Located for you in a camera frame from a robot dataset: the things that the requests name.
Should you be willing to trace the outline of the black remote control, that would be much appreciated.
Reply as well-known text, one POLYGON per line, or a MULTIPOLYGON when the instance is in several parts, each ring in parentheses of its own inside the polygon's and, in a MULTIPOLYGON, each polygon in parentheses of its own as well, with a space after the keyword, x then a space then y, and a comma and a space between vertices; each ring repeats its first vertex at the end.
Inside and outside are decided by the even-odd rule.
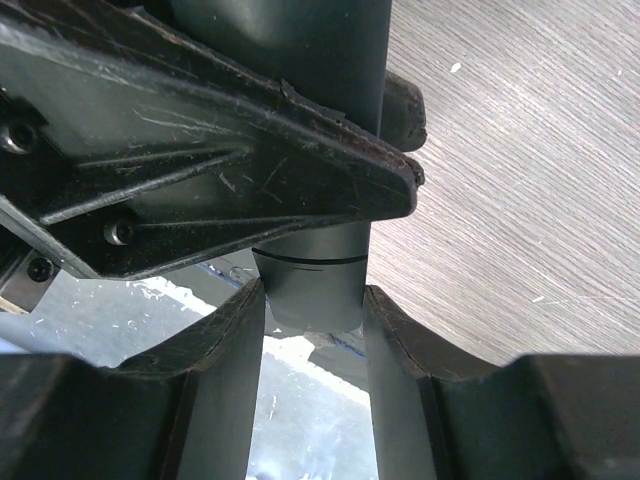
POLYGON ((180 29, 380 134, 388 1, 174 1, 180 29))

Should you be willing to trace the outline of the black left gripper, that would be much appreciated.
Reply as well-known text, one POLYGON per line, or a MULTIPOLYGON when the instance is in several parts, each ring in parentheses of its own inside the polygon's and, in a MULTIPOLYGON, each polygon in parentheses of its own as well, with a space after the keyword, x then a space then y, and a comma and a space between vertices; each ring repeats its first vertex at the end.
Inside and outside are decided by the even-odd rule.
POLYGON ((43 226, 1 197, 1 310, 30 313, 62 270, 93 278, 95 271, 43 226))

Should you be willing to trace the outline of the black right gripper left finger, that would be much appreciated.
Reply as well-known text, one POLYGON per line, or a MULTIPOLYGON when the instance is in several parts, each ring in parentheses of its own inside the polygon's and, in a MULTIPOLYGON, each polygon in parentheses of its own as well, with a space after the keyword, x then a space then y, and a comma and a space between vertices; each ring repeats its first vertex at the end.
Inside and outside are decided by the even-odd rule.
POLYGON ((5 479, 242 479, 265 326, 260 280, 115 368, 1 358, 5 479))

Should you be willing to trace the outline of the black remote battery cover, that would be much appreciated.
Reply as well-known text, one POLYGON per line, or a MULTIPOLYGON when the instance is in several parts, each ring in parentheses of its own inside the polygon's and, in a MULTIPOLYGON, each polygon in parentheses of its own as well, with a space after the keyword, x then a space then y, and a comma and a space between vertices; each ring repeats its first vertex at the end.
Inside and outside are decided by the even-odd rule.
POLYGON ((276 322, 327 334, 361 326, 367 255, 308 259, 255 249, 253 256, 276 322))

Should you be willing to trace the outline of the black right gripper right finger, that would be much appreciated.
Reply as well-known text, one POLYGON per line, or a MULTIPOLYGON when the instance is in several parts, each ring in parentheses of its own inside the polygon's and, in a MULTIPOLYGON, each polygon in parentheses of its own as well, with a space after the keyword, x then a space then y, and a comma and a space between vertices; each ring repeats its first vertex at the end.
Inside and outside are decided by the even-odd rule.
POLYGON ((383 479, 635 479, 639 360, 488 363, 369 286, 363 334, 383 479))

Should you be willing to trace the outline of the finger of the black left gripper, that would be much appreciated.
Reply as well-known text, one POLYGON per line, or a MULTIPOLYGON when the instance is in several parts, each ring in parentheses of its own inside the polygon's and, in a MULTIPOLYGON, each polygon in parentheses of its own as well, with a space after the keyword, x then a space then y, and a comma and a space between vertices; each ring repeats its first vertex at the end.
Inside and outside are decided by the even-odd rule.
POLYGON ((385 72, 380 138, 402 152, 419 150, 427 139, 421 90, 389 70, 385 72))
POLYGON ((192 38, 172 2, 1 5, 1 197, 93 278, 414 211, 415 160, 192 38))

